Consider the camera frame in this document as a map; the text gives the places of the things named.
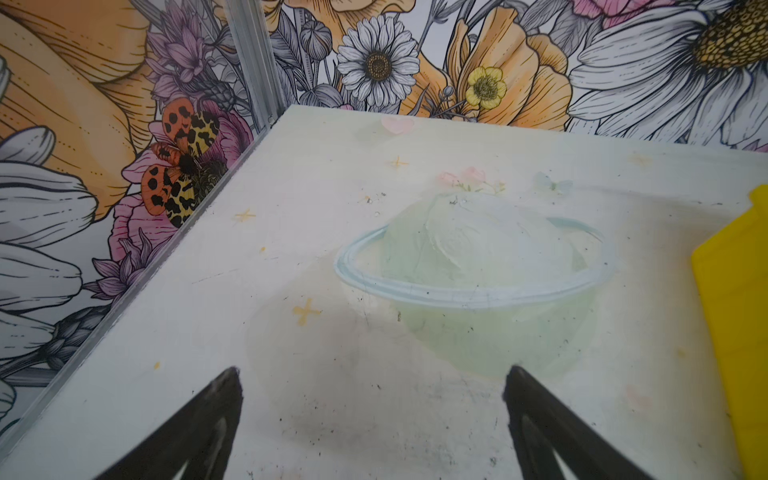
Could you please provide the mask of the yellow plastic bin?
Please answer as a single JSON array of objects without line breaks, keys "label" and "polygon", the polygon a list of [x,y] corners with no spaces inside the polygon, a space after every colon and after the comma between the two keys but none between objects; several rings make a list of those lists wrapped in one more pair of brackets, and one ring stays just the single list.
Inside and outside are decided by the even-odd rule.
[{"label": "yellow plastic bin", "polygon": [[767,477],[767,187],[692,254],[692,267],[747,479]]}]

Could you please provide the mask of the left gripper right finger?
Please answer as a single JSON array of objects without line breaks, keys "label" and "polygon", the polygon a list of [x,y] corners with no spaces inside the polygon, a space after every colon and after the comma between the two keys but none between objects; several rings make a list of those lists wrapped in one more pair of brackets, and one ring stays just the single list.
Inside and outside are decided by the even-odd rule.
[{"label": "left gripper right finger", "polygon": [[562,479],[559,460],[578,479],[649,477],[519,365],[506,377],[503,400],[525,479]]}]

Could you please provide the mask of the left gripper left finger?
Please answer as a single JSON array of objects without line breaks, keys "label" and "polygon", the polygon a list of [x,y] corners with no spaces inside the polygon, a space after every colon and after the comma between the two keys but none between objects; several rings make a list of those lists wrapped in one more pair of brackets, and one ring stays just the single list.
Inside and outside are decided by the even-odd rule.
[{"label": "left gripper left finger", "polygon": [[100,479],[222,479],[240,422],[243,390],[232,366]]}]

